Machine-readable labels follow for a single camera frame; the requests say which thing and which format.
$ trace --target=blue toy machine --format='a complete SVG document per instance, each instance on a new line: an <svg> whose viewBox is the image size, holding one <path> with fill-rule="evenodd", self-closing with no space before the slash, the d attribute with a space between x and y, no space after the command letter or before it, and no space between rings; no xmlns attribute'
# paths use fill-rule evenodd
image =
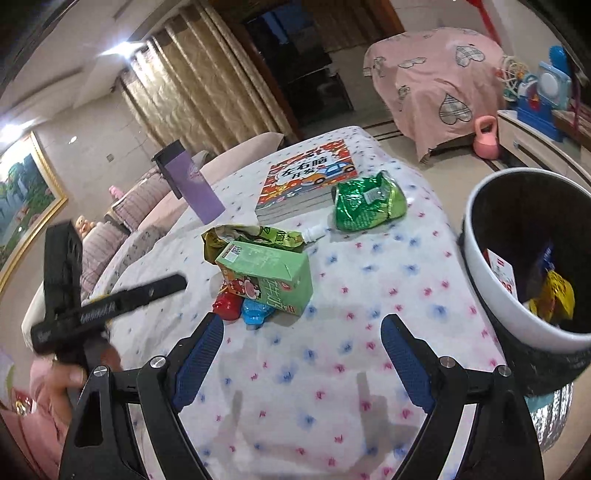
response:
<svg viewBox="0 0 591 480"><path fill-rule="evenodd" d="M553 65L541 61L538 75L529 74L519 86L517 119L562 142L564 134L554 126L552 110L568 108L572 81L563 71L568 71L564 48L552 47L550 59Z"/></svg>

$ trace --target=white trash can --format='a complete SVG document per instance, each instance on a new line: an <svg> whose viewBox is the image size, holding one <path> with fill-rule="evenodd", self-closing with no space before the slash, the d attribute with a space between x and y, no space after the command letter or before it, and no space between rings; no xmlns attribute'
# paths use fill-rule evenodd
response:
<svg viewBox="0 0 591 480"><path fill-rule="evenodd" d="M516 372L519 383L541 395L573 381L591 361L591 194L550 171L510 168L474 188L463 230L459 243L468 273L509 366L527 371L521 378ZM574 318L561 328L521 304L529 300L528 276L548 242L556 271L574 289ZM493 274L485 249L512 264L518 299ZM529 388L536 382L545 386Z"/></svg>

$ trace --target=book cover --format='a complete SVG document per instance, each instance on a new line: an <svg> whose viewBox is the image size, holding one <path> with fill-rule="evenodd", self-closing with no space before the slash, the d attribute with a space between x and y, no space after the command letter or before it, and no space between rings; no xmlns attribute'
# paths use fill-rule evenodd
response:
<svg viewBox="0 0 591 480"><path fill-rule="evenodd" d="M269 169L256 210L355 178L357 171L344 140L288 158Z"/></svg>

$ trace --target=striped pillow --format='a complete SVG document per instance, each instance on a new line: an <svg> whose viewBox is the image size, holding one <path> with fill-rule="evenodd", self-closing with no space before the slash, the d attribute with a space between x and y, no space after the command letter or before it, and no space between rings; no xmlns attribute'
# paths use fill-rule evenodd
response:
<svg viewBox="0 0 591 480"><path fill-rule="evenodd" d="M125 242L127 235L110 223L99 223L82 242L82 291L90 294L100 275Z"/></svg>
<svg viewBox="0 0 591 480"><path fill-rule="evenodd" d="M127 192L112 206L112 210L131 232L135 232L170 190L170 185L162 175L152 175Z"/></svg>

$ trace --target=yellow wrapper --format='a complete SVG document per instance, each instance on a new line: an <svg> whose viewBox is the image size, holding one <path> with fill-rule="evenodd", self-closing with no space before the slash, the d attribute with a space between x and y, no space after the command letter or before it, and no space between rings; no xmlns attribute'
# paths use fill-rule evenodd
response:
<svg viewBox="0 0 591 480"><path fill-rule="evenodd" d="M572 285L550 270L542 285L540 296L531 299L531 313L545 322L559 323L561 320L572 320L574 314L574 290Z"/></svg>
<svg viewBox="0 0 591 480"><path fill-rule="evenodd" d="M234 240L295 252L301 252L304 248L301 233L285 232L270 226L218 225L205 232L202 238L205 260L213 265L216 265L217 256Z"/></svg>

